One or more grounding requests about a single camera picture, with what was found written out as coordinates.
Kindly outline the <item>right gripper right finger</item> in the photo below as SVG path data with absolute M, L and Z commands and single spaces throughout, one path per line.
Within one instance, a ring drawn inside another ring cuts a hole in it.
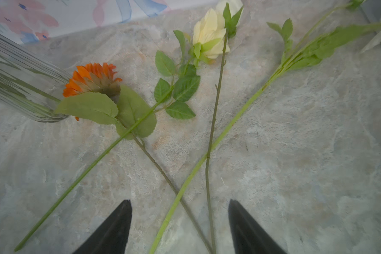
M 230 201 L 228 216 L 236 254 L 286 254 L 238 201 Z

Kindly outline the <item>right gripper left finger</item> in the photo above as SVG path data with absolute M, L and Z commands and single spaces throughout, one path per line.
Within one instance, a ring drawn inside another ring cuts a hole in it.
M 123 254 L 132 220 L 130 200 L 124 200 L 74 254 Z

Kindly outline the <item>orange rose stem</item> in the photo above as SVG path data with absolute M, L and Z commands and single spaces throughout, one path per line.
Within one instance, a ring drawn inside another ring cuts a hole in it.
M 191 42 L 190 37 L 180 30 L 175 30 L 174 35 L 182 52 L 181 64 L 175 64 L 162 51 L 156 53 L 155 64 L 158 71 L 163 76 L 171 77 L 172 81 L 168 83 L 164 79 L 159 80 L 154 90 L 156 103 L 152 107 L 134 90 L 120 84 L 119 78 L 114 78 L 114 65 L 91 63 L 77 67 L 73 79 L 63 91 L 65 98 L 56 111 L 76 119 L 87 119 L 103 125 L 113 124 L 120 137 L 72 183 L 15 247 L 15 251 L 24 247 L 70 192 L 119 142 L 124 139 L 134 140 L 142 149 L 145 148 L 140 140 L 153 133 L 157 124 L 155 112 L 159 105 L 164 104 L 166 112 L 175 119 L 185 120 L 195 116 L 186 104 L 200 84 L 195 66 L 189 63 L 195 57 L 194 48 L 190 47 L 189 56 L 186 57 L 185 51 L 187 44 Z

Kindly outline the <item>clear grey glass vase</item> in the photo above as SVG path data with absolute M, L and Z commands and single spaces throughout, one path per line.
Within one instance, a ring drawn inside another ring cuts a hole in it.
M 38 122 L 67 118 L 55 113 L 71 75 L 0 35 L 0 102 Z

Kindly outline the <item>white flower stem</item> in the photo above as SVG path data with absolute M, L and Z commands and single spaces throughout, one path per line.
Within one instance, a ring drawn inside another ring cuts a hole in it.
M 231 130 L 233 125 L 243 116 L 243 114 L 249 109 L 253 102 L 264 92 L 264 90 L 272 84 L 277 78 L 280 78 L 287 72 L 302 69 L 305 67 L 312 67 L 318 65 L 322 60 L 329 58 L 335 52 L 335 50 L 349 42 L 358 39 L 371 32 L 381 30 L 381 21 L 375 23 L 368 23 L 362 25 L 347 25 L 338 26 L 333 31 L 318 35 L 312 40 L 309 37 L 317 27 L 324 22 L 333 12 L 338 10 L 354 11 L 363 4 L 363 1 L 350 1 L 349 3 L 341 6 L 337 6 L 323 15 L 304 35 L 304 37 L 298 42 L 297 45 L 293 45 L 290 42 L 290 35 L 293 30 L 293 24 L 290 19 L 284 22 L 283 27 L 279 27 L 278 24 L 269 23 L 268 26 L 277 31 L 284 38 L 284 54 L 281 62 L 276 70 L 272 73 L 267 82 L 245 103 L 241 110 L 231 120 L 231 122 L 225 127 L 222 133 L 216 140 L 209 140 L 208 150 L 206 154 L 199 160 L 196 166 L 192 169 L 191 173 L 185 180 L 181 189 L 178 191 L 173 204 L 171 205 L 162 226 L 160 227 L 149 253 L 153 254 L 157 250 L 160 241 L 167 229 L 171 217 L 174 215 L 179 203 L 182 201 L 182 197 L 185 194 L 189 184 L 192 182 L 194 176 L 198 173 L 202 166 L 205 169 L 209 169 L 211 152 L 217 147 L 217 145 L 224 139 L 224 137 Z

